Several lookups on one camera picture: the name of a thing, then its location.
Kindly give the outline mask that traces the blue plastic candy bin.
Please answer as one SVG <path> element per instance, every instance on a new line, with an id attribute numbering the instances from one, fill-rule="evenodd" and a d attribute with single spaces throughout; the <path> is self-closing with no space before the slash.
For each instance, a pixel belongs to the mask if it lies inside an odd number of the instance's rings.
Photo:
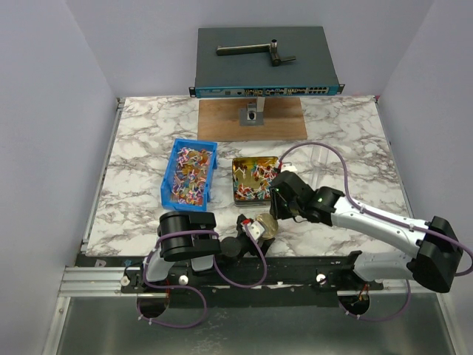
<path id="1" fill-rule="evenodd" d="M 217 143 L 175 139 L 160 187 L 162 207 L 206 212 L 216 169 Z"/>

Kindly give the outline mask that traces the gold jar lid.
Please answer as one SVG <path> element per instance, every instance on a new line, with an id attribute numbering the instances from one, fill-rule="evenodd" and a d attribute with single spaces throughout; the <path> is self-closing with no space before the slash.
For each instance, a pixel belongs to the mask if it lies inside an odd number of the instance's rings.
<path id="1" fill-rule="evenodd" d="M 262 225 L 262 228 L 264 229 L 262 233 L 262 239 L 269 240 L 276 236 L 279 229 L 279 224 L 270 213 L 258 214 L 256 216 L 256 220 Z"/>

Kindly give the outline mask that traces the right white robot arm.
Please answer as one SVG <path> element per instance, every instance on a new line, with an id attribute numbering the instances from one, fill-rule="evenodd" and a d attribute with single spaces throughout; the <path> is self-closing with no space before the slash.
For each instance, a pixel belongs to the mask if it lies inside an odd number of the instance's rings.
<path id="1" fill-rule="evenodd" d="M 350 200 L 338 189 L 312 189 L 296 173 L 284 171 L 270 185 L 270 214 L 276 220 L 301 217 L 360 232 L 395 247 L 394 252 L 361 253 L 340 271 L 341 284 L 355 290 L 377 279 L 414 280 L 430 291 L 447 293 L 463 256 L 448 220 L 397 216 Z"/>

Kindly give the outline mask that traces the clear plastic scoop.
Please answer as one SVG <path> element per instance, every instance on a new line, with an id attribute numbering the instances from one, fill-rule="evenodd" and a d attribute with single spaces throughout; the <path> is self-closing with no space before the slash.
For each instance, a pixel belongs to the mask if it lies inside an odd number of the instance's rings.
<path id="1" fill-rule="evenodd" d="M 327 167 L 329 150 L 323 146 L 314 146 L 310 163 L 312 166 L 312 175 L 311 175 L 311 187 L 316 190 L 321 186 L 324 171 Z"/>

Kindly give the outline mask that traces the square tin of lollipops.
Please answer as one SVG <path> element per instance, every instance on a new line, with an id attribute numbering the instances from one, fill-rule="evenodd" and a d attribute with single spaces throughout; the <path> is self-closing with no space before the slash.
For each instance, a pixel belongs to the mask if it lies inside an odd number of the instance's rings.
<path id="1" fill-rule="evenodd" d="M 270 203 L 270 184 L 278 175 L 276 156 L 234 158 L 231 168 L 236 206 L 264 206 Z"/>

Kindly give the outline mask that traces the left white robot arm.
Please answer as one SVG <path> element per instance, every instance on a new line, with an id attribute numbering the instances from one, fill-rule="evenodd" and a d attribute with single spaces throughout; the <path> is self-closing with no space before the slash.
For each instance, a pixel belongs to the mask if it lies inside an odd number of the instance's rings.
<path id="1" fill-rule="evenodd" d="M 236 237 L 219 239 L 217 224 L 211 212 L 168 212 L 160 217 L 155 247 L 143 260 L 138 282 L 148 292 L 158 291 L 175 263 L 190 261 L 195 272 L 215 271 L 228 284 L 239 288 L 255 288 L 265 281 L 268 262 L 265 253 L 278 232 L 278 222 L 268 213 L 255 218 L 241 214 L 236 222 Z M 217 258 L 227 261 L 243 258 L 247 253 L 262 261 L 263 275 L 259 281 L 243 285 L 228 279 L 220 270 Z"/>

